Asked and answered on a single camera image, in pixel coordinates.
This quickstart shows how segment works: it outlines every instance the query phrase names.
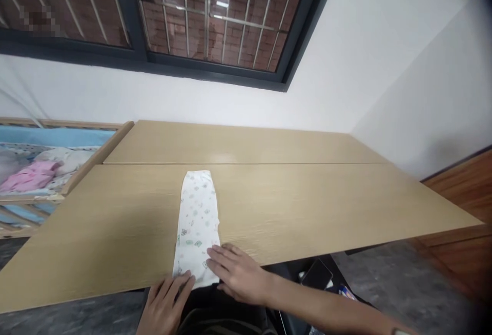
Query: red brick wall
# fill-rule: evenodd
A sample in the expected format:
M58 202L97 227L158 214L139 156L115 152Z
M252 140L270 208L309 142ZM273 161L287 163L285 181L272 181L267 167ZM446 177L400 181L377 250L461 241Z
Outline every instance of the red brick wall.
M72 18L65 0L44 0L49 6L48 11L52 13L55 20L47 19L49 14L46 8L42 8L38 0L17 0L26 13L21 16L12 0L0 0L0 14L14 29L33 30L52 34L52 30L60 31L62 34L73 39L82 39L79 30ZM185 6L185 0L165 0L167 3ZM187 0L188 8L204 11L205 0ZM114 0L95 0L99 17L108 38L108 44L115 46L127 46L124 30L120 22L119 14ZM211 0L211 14L225 16L226 8L216 5L217 0ZM299 0L290 0L286 10L281 29L288 31L294 17ZM79 21L80 27L88 41L106 44L101 28L97 22L96 15L90 0L70 0L74 13ZM286 0L270 0L265 25L278 29ZM248 15L246 16L247 0L230 0L229 17L239 20L247 20L256 24L263 24L263 18L267 7L267 0L250 0ZM186 22L185 12L173 7L166 7L167 27L161 5L144 2L145 21L147 24L150 49L154 52L173 54L181 57L187 56L186 48ZM209 61L221 62L222 42L224 37L225 21L209 17ZM223 63L227 65L238 65L239 47L244 25L238 23L227 23L225 33L225 50ZM189 28L189 58L203 60L205 55L205 16L199 13L188 12ZM246 26L241 50L239 66L253 68L253 61L260 38L260 28ZM256 65L254 69L267 70L272 49L274 48L276 31L263 30L259 45ZM272 62L269 71L275 71L280 58L286 33L278 34Z

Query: pink cloth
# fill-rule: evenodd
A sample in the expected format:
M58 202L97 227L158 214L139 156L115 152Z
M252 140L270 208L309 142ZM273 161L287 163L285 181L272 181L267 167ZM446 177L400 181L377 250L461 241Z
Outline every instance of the pink cloth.
M34 161L18 173L10 175L0 185L0 192L28 192L44 188L53 179L58 167L58 162Z

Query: concrete floor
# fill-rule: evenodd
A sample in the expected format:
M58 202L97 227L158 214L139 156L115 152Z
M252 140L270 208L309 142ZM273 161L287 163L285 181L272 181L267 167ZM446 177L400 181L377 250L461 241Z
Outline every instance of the concrete floor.
M25 239L0 241L0 269ZM468 333L472 305L406 242L332 255L352 290L420 334ZM127 292L0 315L0 333L135 334L143 293Z

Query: folded cloth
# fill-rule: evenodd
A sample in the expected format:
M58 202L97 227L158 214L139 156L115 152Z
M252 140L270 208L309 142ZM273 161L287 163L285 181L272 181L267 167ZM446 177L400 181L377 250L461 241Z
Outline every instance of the folded cloth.
M92 151L72 150L66 147L56 147L48 151L41 152L34 161L57 161L60 167L56 170L55 176L61 176L70 172L77 171L94 154Z
M217 198L210 171L188 171L181 190L173 276L190 270L193 289L219 282L207 267L207 248L220 244Z
M10 175L0 185L0 192L28 192L43 188L53 179L59 166L54 161L35 161L18 173Z

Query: wooden table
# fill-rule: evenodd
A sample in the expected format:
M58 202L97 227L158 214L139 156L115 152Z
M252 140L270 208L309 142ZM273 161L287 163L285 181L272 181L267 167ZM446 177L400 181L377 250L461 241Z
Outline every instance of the wooden table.
M169 274L192 170L212 173L221 242L262 265L480 223L389 163L99 165L0 271L0 312Z
M387 162L349 134L141 120L104 163Z

